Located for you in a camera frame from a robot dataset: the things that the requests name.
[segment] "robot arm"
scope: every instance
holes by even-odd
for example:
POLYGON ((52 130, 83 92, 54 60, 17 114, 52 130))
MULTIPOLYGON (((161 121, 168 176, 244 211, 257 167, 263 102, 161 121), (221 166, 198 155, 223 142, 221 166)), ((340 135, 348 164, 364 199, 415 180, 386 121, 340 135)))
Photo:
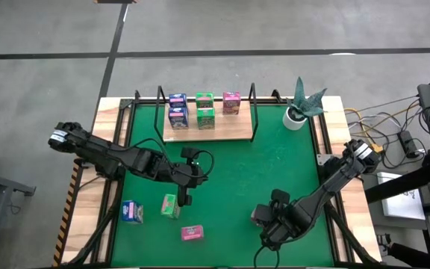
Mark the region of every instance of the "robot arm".
POLYGON ((116 145, 91 135, 79 123, 58 123, 48 144, 59 152, 75 153, 95 164, 96 171, 108 179, 120 178, 126 169, 144 179, 175 183, 181 207, 192 202, 188 188, 196 188, 208 180, 210 172, 204 174, 201 167, 193 163, 200 152, 206 151, 184 148, 181 157, 187 162, 172 163, 164 152, 140 148, 137 144, 129 148, 116 145))
POLYGON ((380 156, 362 140, 345 144, 342 158, 331 157, 322 167, 328 178, 308 197, 290 202, 290 195, 273 190, 269 205, 258 205, 255 221, 263 227, 263 246, 279 250, 281 245, 303 237, 313 228, 320 210, 351 179, 374 171, 380 156))

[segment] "concrete floor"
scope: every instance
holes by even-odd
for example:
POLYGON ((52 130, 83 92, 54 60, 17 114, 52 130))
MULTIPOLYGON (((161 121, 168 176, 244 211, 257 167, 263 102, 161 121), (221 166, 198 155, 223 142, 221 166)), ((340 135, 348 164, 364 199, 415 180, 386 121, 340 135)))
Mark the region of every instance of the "concrete floor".
MULTIPOLYGON (((0 54, 109 52, 119 12, 119 4, 90 0, 2 0, 0 54)), ((119 51, 418 47, 430 47, 430 0, 142 0, 129 6, 119 51)), ((74 156, 49 149, 47 139, 59 121, 90 129, 106 63, 0 60, 0 175, 37 186, 32 198, 13 196, 22 211, 8 214, 0 232, 0 268, 51 264, 74 156)), ((290 95, 299 75, 307 94, 327 87, 345 107, 362 108, 416 94, 418 84, 430 82, 430 54, 117 59, 107 95, 132 96, 138 89, 154 96, 159 84, 190 95, 243 92, 251 82, 259 96, 275 88, 290 95)), ((369 113, 395 112, 410 102, 369 113)), ((410 130, 430 147, 419 126, 410 130)), ((401 156, 396 149, 391 154, 401 156)), ((422 233, 376 229, 426 248, 422 233)))

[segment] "green mat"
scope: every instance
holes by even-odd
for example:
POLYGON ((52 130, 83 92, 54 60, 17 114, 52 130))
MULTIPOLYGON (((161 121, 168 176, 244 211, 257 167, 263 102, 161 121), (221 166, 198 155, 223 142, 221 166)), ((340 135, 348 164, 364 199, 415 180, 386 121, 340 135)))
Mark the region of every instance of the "green mat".
MULTIPOLYGON (((175 185, 128 174, 122 200, 143 204, 144 223, 118 222, 112 266, 253 266, 253 255, 261 246, 261 228, 250 220, 255 206, 267 204, 275 188, 295 198, 310 194, 319 185, 309 125, 297 132, 287 130, 281 122, 285 110, 284 106, 259 105, 253 143, 166 145, 171 161, 184 161, 180 158, 183 146, 206 149, 215 157, 209 180, 190 190, 193 204, 181 209, 178 220, 161 216, 163 196, 176 194, 175 185), (182 241, 181 227, 198 224, 203 225, 205 238, 182 241)), ((153 105, 137 107, 132 143, 158 137, 153 129, 154 114, 153 105)), ((153 142, 141 146, 158 148, 153 142)), ((207 170, 210 158, 201 155, 199 163, 207 170)), ((258 256, 258 265, 274 266, 275 257, 265 249, 258 256)), ((324 215, 303 239, 281 248, 280 260, 280 266, 332 265, 324 215)))

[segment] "juice box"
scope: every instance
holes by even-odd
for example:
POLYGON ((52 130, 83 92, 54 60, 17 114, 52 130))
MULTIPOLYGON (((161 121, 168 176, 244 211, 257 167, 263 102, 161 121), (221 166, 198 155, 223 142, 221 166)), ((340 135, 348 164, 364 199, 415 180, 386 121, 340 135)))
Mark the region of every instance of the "juice box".
POLYGON ((182 228, 182 241, 196 240, 203 238, 203 226, 195 225, 182 228))
POLYGON ((133 200, 123 201, 122 221, 132 224, 143 223, 143 205, 133 200))
POLYGON ((174 194, 165 194, 162 203, 161 214, 173 219, 180 215, 180 208, 177 204, 177 196, 174 194))
POLYGON ((238 114, 240 101, 240 92, 223 93, 223 113, 238 114))
POLYGON ((171 108, 186 108, 187 95, 185 93, 170 94, 169 104, 171 108))
POLYGON ((169 108, 169 121, 174 129, 188 129, 187 108, 169 108))
POLYGON ((199 129, 215 129, 215 110, 213 108, 197 109, 199 129))
POLYGON ((213 93, 197 93, 195 95, 195 103, 197 108, 212 108, 214 106, 213 93))

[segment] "artificial plant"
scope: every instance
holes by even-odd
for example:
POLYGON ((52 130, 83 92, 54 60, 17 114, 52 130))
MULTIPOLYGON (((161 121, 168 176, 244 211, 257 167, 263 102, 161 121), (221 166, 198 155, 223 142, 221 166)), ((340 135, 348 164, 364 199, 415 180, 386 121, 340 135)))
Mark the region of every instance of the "artificial plant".
POLYGON ((295 88, 295 96, 293 101, 287 99, 288 102, 288 115, 292 120, 302 120, 306 117, 314 117, 323 112, 321 106, 321 98, 326 92, 326 88, 317 92, 310 97, 306 98, 303 80, 298 77, 295 88))

